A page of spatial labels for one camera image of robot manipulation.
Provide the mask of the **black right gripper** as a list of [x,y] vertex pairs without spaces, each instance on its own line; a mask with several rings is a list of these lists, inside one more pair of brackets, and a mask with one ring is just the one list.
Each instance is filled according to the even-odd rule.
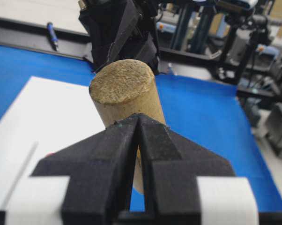
[[[90,36],[95,71],[117,60],[139,20],[139,12],[132,0],[80,0],[79,20]],[[132,58],[146,63],[159,74],[159,58],[153,38],[134,42]]]

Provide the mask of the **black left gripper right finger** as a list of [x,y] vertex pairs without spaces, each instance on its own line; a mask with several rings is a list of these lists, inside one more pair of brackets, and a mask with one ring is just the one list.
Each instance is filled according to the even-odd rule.
[[198,176],[234,177],[224,157],[138,114],[145,209],[158,225],[199,225]]

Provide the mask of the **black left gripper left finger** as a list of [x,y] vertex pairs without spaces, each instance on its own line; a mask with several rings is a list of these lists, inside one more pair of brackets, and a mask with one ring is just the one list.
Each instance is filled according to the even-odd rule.
[[133,114],[38,162],[33,177],[70,178],[61,208],[64,224],[110,225],[129,209],[138,120]]

